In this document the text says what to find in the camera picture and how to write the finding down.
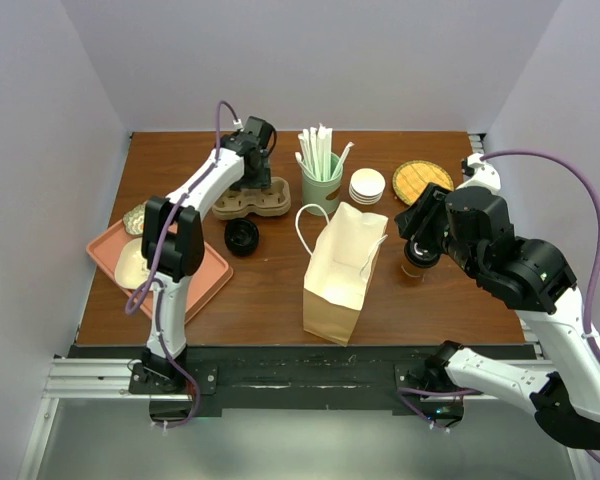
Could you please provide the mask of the black cup lid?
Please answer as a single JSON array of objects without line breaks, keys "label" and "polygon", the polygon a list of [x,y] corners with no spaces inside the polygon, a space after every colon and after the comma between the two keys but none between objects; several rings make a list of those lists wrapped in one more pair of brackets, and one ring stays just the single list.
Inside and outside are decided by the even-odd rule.
[{"label": "black cup lid", "polygon": [[406,259],[419,269],[434,267],[440,260],[440,254],[421,248],[415,241],[407,241],[404,247]]}]

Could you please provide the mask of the single brown paper cup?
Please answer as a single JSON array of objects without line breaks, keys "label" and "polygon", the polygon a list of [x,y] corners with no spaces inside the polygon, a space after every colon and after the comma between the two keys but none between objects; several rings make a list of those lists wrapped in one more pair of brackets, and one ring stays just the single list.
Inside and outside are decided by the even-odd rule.
[{"label": "single brown paper cup", "polygon": [[422,278],[426,272],[425,268],[413,264],[410,260],[404,259],[401,264],[401,270],[410,278]]}]

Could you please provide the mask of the stack of paper cups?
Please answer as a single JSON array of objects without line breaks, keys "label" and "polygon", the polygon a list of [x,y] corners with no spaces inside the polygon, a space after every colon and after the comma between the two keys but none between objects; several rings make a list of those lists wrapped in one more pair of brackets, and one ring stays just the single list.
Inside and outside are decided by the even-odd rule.
[{"label": "stack of paper cups", "polygon": [[379,171],[362,168],[356,170],[351,176],[349,195],[359,204],[372,205],[381,199],[385,187],[386,180]]}]

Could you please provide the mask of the cardboard cup carrier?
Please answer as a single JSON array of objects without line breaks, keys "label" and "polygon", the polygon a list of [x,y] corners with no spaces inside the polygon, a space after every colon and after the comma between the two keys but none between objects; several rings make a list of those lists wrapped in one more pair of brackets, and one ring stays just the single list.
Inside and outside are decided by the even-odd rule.
[{"label": "cardboard cup carrier", "polygon": [[281,177],[273,177],[266,189],[226,190],[212,205],[212,213],[219,220],[244,218],[249,214],[260,217],[279,217],[291,207],[291,194],[288,182]]}]

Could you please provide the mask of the brown paper bag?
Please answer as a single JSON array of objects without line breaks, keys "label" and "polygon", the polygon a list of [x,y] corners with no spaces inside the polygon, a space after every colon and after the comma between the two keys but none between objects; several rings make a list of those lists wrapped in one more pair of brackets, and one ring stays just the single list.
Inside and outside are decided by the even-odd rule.
[{"label": "brown paper bag", "polygon": [[[300,228],[303,212],[314,208],[326,226],[309,247]],[[363,213],[346,202],[333,215],[308,204],[295,215],[296,234],[309,254],[304,275],[302,317],[306,332],[346,346],[356,327],[373,277],[388,218]]]}]

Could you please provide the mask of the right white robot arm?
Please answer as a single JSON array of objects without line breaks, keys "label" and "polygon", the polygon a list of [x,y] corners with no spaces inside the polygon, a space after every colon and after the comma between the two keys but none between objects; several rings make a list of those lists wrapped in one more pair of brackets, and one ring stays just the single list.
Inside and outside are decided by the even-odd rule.
[{"label": "right white robot arm", "polygon": [[481,186],[450,191],[430,183],[395,222],[412,265],[451,258],[516,313],[554,366],[534,373],[446,341],[424,363],[432,395],[454,386],[458,396],[491,395],[532,415],[558,443],[600,451],[600,342],[562,252],[516,235],[505,199]]}]

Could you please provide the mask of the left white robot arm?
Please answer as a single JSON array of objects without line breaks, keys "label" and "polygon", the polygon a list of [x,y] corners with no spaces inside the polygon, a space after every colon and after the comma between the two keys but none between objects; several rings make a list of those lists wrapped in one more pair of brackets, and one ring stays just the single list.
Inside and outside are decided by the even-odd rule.
[{"label": "left white robot arm", "polygon": [[144,286],[152,291],[153,308],[141,363],[143,373],[165,392],[187,383],[187,295],[205,255],[202,222],[226,190],[271,185],[269,156],[276,141],[273,125],[251,116],[217,137],[208,159],[181,187],[145,206],[141,253],[150,268]]}]

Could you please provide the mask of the yellow woven coaster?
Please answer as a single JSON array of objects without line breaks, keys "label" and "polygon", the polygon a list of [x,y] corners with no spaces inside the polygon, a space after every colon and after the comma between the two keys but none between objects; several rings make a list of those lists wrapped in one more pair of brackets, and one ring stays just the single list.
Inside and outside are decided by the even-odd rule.
[{"label": "yellow woven coaster", "polygon": [[396,169],[392,186],[396,196],[407,206],[412,205],[429,183],[453,190],[450,174],[437,164],[424,160],[414,160]]}]

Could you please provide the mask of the wrapped straws bundle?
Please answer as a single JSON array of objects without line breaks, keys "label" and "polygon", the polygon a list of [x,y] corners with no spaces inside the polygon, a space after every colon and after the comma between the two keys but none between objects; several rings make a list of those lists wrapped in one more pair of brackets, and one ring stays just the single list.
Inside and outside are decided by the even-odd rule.
[{"label": "wrapped straws bundle", "polygon": [[297,139],[300,151],[295,153],[296,162],[311,180],[328,182],[339,177],[349,157],[353,142],[346,144],[340,154],[333,152],[333,129],[320,124],[303,129]]}]

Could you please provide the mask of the green straw holder cup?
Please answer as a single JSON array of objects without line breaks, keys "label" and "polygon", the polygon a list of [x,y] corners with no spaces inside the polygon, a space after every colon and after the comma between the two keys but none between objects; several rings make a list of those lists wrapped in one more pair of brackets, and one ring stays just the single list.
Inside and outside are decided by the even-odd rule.
[{"label": "green straw holder cup", "polygon": [[343,167],[338,167],[339,157],[331,154],[332,167],[336,167],[335,176],[325,181],[312,179],[302,173],[302,205],[316,204],[327,214],[332,214],[340,203],[340,187]]}]

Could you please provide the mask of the stack of black lids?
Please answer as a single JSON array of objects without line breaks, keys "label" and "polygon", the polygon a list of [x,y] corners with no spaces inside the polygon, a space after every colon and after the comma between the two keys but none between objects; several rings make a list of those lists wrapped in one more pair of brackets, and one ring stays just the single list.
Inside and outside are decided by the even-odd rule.
[{"label": "stack of black lids", "polygon": [[224,231],[224,242],[231,254],[245,257],[253,254],[259,245],[259,230],[254,222],[246,218],[230,220]]}]

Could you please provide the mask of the small floral dish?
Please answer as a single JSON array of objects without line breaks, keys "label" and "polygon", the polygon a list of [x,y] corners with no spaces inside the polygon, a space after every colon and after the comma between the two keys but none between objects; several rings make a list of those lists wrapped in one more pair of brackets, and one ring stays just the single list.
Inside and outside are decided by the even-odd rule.
[{"label": "small floral dish", "polygon": [[123,215],[122,221],[128,235],[137,237],[143,234],[145,208],[146,203],[143,202]]}]

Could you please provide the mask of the cream square bowl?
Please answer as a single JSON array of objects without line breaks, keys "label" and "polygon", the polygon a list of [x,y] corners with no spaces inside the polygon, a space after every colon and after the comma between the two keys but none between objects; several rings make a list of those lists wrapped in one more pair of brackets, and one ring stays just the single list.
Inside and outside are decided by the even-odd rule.
[{"label": "cream square bowl", "polygon": [[149,277],[147,260],[141,252],[142,239],[134,238],[121,250],[115,270],[114,280],[123,289],[135,290]]}]

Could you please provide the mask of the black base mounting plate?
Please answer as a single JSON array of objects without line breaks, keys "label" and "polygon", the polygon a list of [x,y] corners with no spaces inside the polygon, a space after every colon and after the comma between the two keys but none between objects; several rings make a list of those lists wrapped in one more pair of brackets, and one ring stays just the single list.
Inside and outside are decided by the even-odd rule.
[{"label": "black base mounting plate", "polygon": [[149,395],[154,420],[228,410],[390,411],[400,399],[455,388],[436,357],[441,346],[190,347],[170,364],[143,352],[128,364],[129,391]]}]

